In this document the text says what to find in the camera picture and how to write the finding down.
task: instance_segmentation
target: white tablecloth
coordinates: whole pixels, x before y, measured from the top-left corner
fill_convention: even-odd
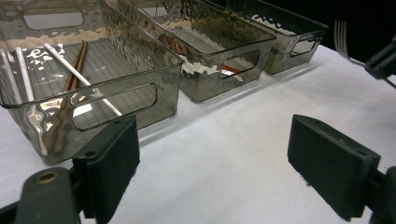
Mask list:
[[[288,163],[293,114],[320,119],[396,165],[396,90],[320,46],[308,64],[195,104],[139,131],[141,163],[111,223],[345,223]],[[0,206],[47,168],[0,109]],[[71,167],[71,162],[60,164]],[[368,223],[367,207],[362,218]]]

